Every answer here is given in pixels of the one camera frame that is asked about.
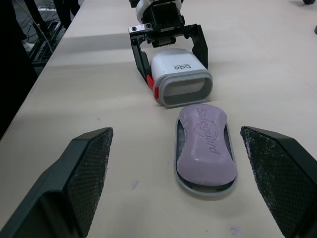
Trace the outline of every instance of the plastic container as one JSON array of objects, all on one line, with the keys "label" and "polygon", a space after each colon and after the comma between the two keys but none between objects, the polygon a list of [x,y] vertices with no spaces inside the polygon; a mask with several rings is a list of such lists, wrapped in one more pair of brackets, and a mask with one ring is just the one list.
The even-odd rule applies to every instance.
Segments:
[{"label": "plastic container", "polygon": [[193,53],[168,49],[151,62],[155,100],[167,107],[199,103],[212,91],[212,76]]}]

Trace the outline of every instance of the black bracket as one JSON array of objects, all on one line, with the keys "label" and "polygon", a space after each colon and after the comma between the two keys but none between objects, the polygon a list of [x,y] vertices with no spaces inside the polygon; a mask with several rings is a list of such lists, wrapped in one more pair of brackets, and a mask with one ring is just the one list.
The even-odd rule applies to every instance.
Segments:
[{"label": "black bracket", "polygon": [[[176,42],[175,37],[177,36],[185,36],[186,39],[190,37],[194,43],[194,47],[192,49],[193,54],[205,68],[208,68],[208,47],[201,25],[188,25],[173,29],[171,31],[161,32],[160,34],[157,34],[153,29],[151,29],[151,25],[145,25],[148,25],[147,28],[149,28],[149,30],[138,31],[136,27],[132,27],[131,29],[135,30],[135,32],[130,31],[130,39],[135,63],[140,74],[146,82],[147,76],[152,78],[152,71],[147,54],[141,49],[141,44],[144,41],[147,41],[147,43],[152,42],[154,47],[159,47],[174,44]],[[156,42],[163,42],[163,44],[156,45]]]}]

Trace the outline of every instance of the black cable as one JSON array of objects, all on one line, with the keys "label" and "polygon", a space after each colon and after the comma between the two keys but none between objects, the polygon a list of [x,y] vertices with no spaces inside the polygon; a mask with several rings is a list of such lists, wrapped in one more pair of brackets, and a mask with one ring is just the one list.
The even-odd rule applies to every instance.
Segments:
[{"label": "black cable", "polygon": [[30,32],[30,30],[31,30],[31,25],[29,25],[28,32],[26,33],[26,35],[28,36],[28,38],[27,38],[27,39],[29,39],[29,38],[30,38],[30,37],[29,37],[29,32]]}]

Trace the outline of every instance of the table surface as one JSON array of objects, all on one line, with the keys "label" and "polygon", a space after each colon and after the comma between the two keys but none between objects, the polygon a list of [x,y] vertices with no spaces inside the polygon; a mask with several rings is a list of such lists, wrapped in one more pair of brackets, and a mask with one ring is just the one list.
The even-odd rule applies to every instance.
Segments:
[{"label": "table surface", "polygon": [[[225,198],[186,193],[173,171],[181,108],[154,101],[134,62],[128,0],[85,0],[0,143],[0,228],[69,141],[113,127],[107,178],[88,237],[281,238],[256,187],[243,125],[296,138],[317,158],[317,3],[186,0],[201,24],[214,88],[208,104],[228,115],[238,182]],[[175,48],[190,50],[179,38]],[[155,52],[144,45],[151,58]],[[131,184],[139,181],[132,190]]]}]

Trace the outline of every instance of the black equipment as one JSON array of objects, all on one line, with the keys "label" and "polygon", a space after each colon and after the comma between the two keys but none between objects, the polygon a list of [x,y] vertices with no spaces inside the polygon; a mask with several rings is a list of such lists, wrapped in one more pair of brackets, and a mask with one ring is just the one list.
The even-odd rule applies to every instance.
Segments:
[{"label": "black equipment", "polygon": [[286,238],[317,238],[317,161],[293,138],[244,126],[258,189]]},{"label": "black equipment", "polygon": [[60,21],[48,20],[44,21],[41,17],[41,14],[38,11],[38,8],[34,0],[24,0],[30,14],[35,22],[33,22],[33,27],[36,30],[38,35],[38,40],[35,42],[34,47],[28,53],[30,60],[32,61],[33,67],[44,67],[50,56],[52,55],[48,43],[45,40],[47,38],[48,42],[52,46],[56,42],[56,38],[63,28]]},{"label": "black equipment", "polygon": [[112,128],[73,139],[35,182],[1,238],[84,238],[101,196]]},{"label": "black equipment", "polygon": [[[136,7],[140,0],[130,0],[131,7]],[[185,19],[177,8],[177,0],[154,1],[143,13],[142,25],[129,27],[131,46],[137,68],[147,82],[152,80],[152,71],[147,54],[141,50],[146,41],[153,47],[175,44],[176,37],[192,38],[193,54],[208,68],[208,47],[200,25],[185,26]]]}]

